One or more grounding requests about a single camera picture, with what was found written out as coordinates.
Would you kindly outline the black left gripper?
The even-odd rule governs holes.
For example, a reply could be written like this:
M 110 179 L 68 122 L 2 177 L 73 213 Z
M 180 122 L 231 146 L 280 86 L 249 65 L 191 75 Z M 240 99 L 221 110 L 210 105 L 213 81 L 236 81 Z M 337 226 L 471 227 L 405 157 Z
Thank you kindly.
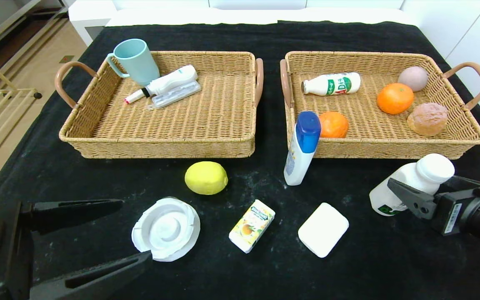
M 0 300 L 106 300 L 145 273 L 146 251 L 62 275 L 33 286 L 30 231 L 47 234 L 120 210 L 121 199 L 38 202 L 0 207 Z

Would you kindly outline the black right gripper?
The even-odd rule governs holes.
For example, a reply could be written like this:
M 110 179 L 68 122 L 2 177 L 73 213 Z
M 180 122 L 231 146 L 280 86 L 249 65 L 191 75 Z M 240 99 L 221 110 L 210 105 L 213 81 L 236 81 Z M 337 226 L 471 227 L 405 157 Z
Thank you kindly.
M 432 220 L 443 236 L 469 233 L 480 239 L 480 181 L 454 175 L 440 185 L 435 197 L 394 178 L 388 188 L 416 217 Z

